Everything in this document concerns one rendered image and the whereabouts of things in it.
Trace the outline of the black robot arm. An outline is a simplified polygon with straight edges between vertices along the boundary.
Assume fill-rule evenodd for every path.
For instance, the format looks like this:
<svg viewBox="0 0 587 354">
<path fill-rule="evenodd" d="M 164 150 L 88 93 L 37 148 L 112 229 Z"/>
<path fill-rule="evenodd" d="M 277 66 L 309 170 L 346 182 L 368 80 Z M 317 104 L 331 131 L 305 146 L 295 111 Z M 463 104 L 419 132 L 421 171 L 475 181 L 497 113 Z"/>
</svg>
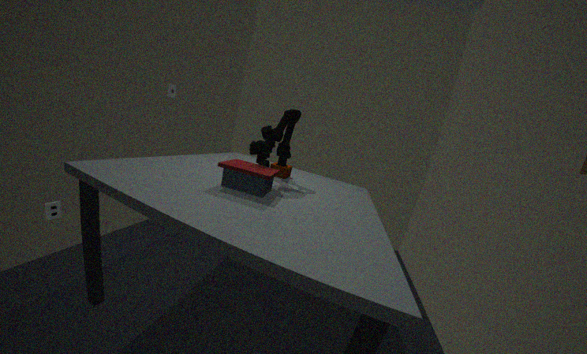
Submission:
<svg viewBox="0 0 587 354">
<path fill-rule="evenodd" d="M 262 136 L 264 140 L 275 147 L 275 141 L 280 142 L 283 137 L 283 131 L 286 127 L 286 132 L 283 137 L 283 141 L 279 143 L 277 147 L 277 156 L 279 156 L 278 163 L 276 165 L 279 166 L 287 166 L 286 161 L 290 158 L 290 139 L 294 130 L 295 123 L 299 121 L 301 117 L 300 110 L 287 110 L 284 112 L 284 115 L 278 125 L 271 129 L 271 125 L 264 126 L 261 128 Z M 249 145 L 249 152 L 251 155 L 257 155 L 256 148 L 260 148 L 260 146 L 256 146 L 256 141 L 252 141 Z"/>
</svg>

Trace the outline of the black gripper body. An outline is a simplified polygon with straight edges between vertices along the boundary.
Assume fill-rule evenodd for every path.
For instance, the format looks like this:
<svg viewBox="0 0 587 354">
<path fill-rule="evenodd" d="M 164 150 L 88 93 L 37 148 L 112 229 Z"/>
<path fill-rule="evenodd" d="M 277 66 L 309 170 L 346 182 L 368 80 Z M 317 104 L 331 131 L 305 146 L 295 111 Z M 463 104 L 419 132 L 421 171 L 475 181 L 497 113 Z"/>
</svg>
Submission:
<svg viewBox="0 0 587 354">
<path fill-rule="evenodd" d="M 272 145 L 270 143 L 266 142 L 266 141 L 257 140 L 256 141 L 256 146 L 257 147 L 260 146 L 260 149 L 267 150 L 267 155 L 262 159 L 262 161 L 267 162 L 268 165 L 266 167 L 269 167 L 270 166 L 270 162 L 268 160 L 265 160 L 265 159 L 267 159 L 267 158 L 270 157 L 270 153 L 272 152 L 272 148 L 273 148 Z"/>
</svg>

